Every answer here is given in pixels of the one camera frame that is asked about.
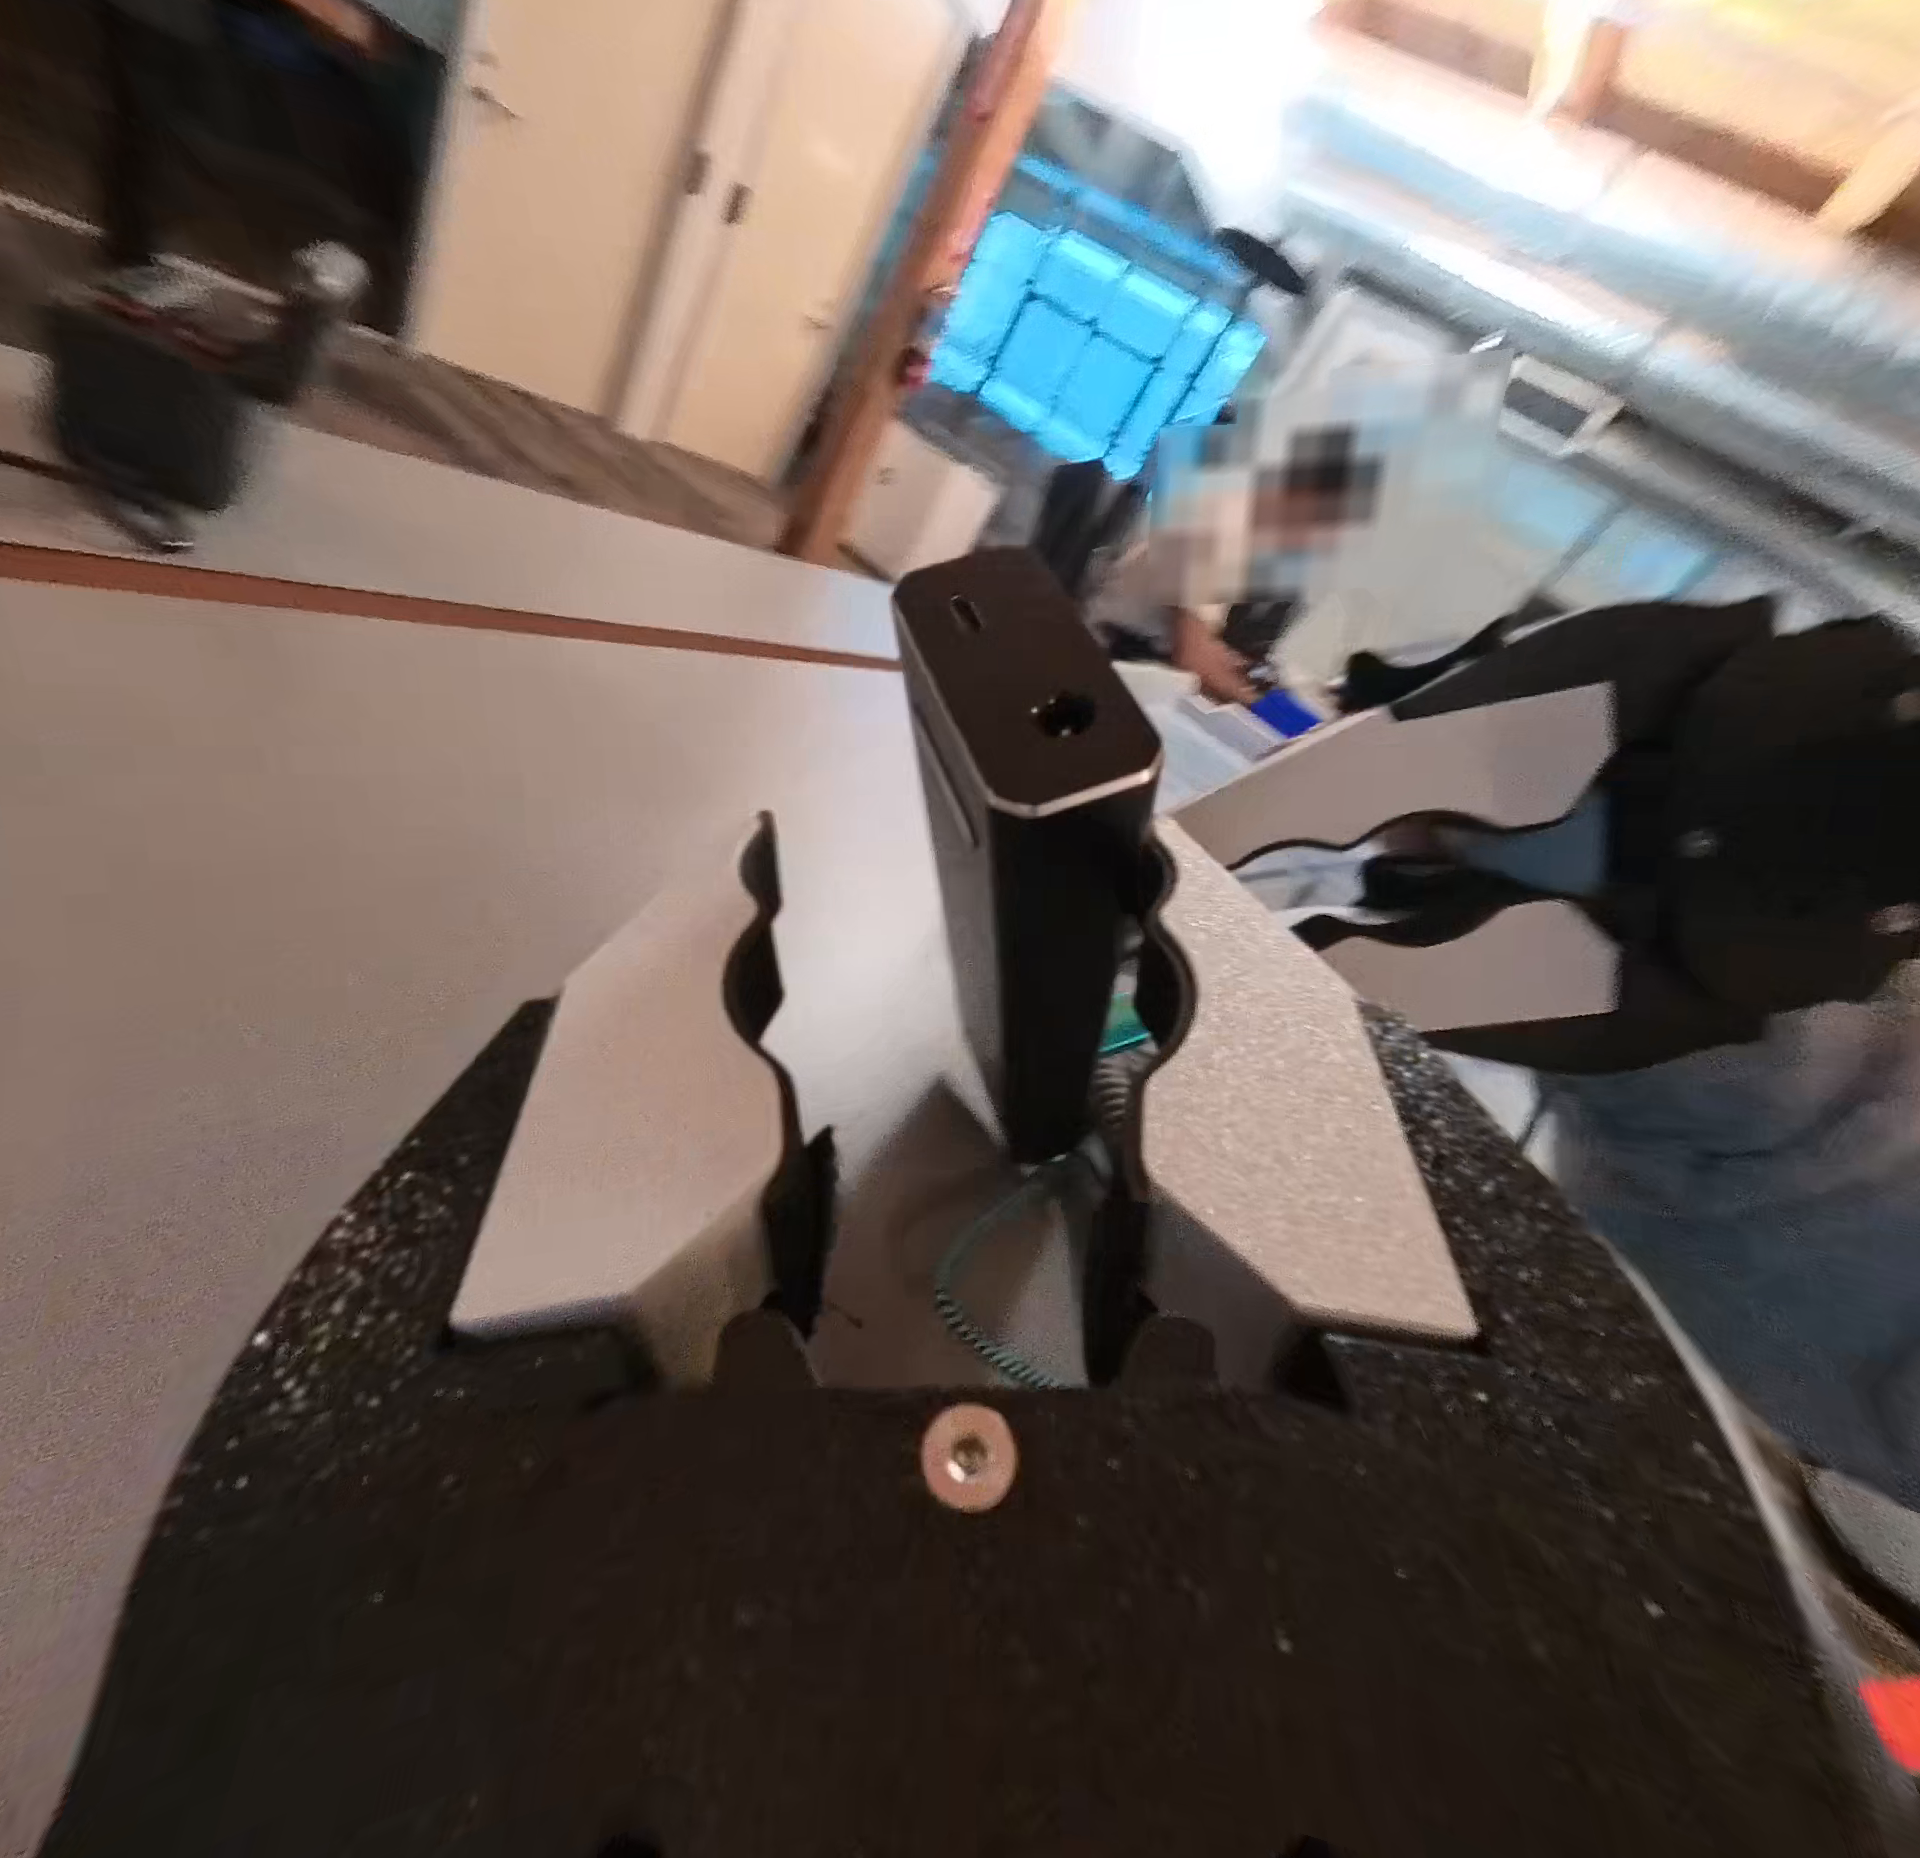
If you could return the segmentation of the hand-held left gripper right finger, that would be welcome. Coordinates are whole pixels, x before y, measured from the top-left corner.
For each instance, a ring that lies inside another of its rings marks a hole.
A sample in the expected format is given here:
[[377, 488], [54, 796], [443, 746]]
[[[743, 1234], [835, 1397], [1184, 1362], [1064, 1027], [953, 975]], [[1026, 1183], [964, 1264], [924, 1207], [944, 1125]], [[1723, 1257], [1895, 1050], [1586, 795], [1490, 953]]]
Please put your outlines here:
[[1473, 1302], [1351, 988], [1168, 818], [1142, 861], [1132, 1007], [1096, 1064], [1106, 1193], [1085, 1356], [1119, 1379], [1151, 1316], [1271, 1387], [1317, 1337], [1470, 1351]]

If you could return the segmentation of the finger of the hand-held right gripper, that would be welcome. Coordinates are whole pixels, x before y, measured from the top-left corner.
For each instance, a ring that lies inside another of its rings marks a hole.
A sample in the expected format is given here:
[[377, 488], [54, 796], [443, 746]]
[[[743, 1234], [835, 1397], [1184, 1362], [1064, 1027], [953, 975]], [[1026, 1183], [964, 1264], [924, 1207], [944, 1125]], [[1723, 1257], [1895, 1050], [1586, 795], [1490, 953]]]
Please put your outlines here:
[[1421, 817], [1533, 831], [1575, 809], [1615, 744], [1611, 686], [1423, 718], [1375, 711], [1285, 740], [1168, 818], [1225, 868], [1289, 845], [1360, 845]]
[[1366, 1003], [1425, 1034], [1575, 1021], [1620, 1007], [1620, 947], [1586, 909], [1551, 899], [1494, 912], [1436, 943], [1309, 916], [1293, 931]]

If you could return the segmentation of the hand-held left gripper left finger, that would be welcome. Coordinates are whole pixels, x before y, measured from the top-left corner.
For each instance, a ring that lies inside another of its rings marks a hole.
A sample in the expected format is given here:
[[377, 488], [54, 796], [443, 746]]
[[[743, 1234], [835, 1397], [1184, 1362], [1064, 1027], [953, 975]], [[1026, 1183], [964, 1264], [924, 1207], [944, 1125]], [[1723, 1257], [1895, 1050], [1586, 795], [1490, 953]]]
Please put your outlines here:
[[711, 1387], [736, 1316], [807, 1345], [835, 1139], [767, 1048], [782, 834], [756, 812], [671, 874], [557, 990], [448, 1325], [464, 1345], [611, 1331]]

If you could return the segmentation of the person's right forearm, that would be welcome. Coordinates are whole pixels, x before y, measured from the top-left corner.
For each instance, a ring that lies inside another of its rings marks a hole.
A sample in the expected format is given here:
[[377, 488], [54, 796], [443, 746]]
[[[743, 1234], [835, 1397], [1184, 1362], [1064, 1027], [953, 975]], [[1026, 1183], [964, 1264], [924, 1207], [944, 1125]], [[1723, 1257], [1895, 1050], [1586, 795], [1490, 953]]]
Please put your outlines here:
[[1569, 1204], [1801, 1457], [1919, 1509], [1919, 979], [1545, 1074]]

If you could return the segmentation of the black jacket on chair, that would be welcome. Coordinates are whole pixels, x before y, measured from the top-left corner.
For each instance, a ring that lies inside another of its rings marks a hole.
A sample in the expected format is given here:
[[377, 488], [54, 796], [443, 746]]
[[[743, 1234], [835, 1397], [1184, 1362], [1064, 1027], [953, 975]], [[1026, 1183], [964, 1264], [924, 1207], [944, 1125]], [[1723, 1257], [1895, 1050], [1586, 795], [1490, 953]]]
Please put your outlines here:
[[1101, 460], [1053, 469], [1026, 545], [1076, 603], [1129, 540], [1146, 495], [1146, 478], [1117, 481]]

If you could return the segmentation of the black light stand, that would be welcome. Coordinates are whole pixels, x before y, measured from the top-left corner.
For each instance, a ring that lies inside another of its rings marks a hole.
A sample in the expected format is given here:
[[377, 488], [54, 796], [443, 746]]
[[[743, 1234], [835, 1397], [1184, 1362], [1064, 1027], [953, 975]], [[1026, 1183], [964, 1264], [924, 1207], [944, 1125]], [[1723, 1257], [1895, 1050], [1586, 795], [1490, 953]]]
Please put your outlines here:
[[1261, 336], [1261, 348], [1213, 414], [1210, 427], [1221, 430], [1234, 424], [1241, 406], [1261, 402], [1284, 382], [1309, 335], [1317, 314], [1317, 286], [1313, 272], [1273, 238], [1225, 227], [1216, 233], [1215, 243], [1245, 278], [1236, 326], [1248, 326]]

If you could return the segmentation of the large grid window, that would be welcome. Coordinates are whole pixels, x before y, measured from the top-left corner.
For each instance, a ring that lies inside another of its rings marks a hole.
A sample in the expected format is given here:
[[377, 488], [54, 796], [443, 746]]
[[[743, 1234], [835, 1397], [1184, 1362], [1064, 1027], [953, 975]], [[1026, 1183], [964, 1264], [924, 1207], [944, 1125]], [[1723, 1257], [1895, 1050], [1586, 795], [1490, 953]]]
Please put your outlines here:
[[1213, 238], [1025, 154], [977, 234], [927, 385], [1063, 463], [1140, 478], [1168, 427], [1234, 402], [1267, 350]]

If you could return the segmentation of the black portable power station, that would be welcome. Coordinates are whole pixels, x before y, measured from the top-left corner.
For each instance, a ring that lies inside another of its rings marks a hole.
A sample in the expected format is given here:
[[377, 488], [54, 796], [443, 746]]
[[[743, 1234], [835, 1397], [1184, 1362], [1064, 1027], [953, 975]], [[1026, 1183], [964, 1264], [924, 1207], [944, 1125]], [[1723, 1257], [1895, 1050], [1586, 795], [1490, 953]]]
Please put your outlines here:
[[54, 440], [130, 541], [186, 554], [225, 511], [270, 409], [293, 409], [366, 294], [371, 270], [335, 238], [293, 256], [267, 318], [228, 316], [161, 260], [63, 287], [43, 316]]

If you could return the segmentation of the white cabinet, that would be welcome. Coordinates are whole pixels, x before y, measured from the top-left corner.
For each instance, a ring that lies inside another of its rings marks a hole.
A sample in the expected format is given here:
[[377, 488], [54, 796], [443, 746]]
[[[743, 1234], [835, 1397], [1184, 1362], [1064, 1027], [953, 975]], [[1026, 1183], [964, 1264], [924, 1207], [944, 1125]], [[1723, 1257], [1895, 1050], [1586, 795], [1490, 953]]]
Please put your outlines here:
[[963, 0], [467, 0], [402, 335], [780, 481], [976, 29]]

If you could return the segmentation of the white wall vent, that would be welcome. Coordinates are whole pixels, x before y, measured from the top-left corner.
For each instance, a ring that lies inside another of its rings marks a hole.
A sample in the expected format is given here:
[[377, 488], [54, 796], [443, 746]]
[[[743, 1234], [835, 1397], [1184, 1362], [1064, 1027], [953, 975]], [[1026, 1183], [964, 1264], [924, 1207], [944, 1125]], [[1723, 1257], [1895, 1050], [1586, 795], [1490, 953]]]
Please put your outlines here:
[[1621, 400], [1603, 385], [1532, 353], [1518, 353], [1507, 372], [1503, 430], [1537, 454], [1586, 454], [1621, 412]]

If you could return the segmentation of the silver spiral air duct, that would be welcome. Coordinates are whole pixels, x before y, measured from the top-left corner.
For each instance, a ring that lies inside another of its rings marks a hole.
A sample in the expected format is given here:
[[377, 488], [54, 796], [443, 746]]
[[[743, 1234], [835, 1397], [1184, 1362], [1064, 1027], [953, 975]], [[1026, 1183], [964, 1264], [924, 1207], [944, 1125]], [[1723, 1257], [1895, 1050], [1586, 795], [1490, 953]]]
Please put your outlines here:
[[1607, 135], [1356, 87], [1293, 106], [1282, 212], [1438, 321], [1916, 549], [1916, 260]]

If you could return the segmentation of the wooden post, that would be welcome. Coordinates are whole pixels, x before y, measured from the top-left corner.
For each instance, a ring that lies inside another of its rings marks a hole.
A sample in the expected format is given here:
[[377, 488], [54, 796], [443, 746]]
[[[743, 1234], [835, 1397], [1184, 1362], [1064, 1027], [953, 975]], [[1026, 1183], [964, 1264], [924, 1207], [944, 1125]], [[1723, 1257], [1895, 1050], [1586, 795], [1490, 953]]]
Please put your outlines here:
[[987, 217], [1041, 108], [1079, 0], [1012, 0], [963, 90], [935, 172], [860, 350], [837, 382], [780, 537], [829, 563], [900, 399], [924, 381]]

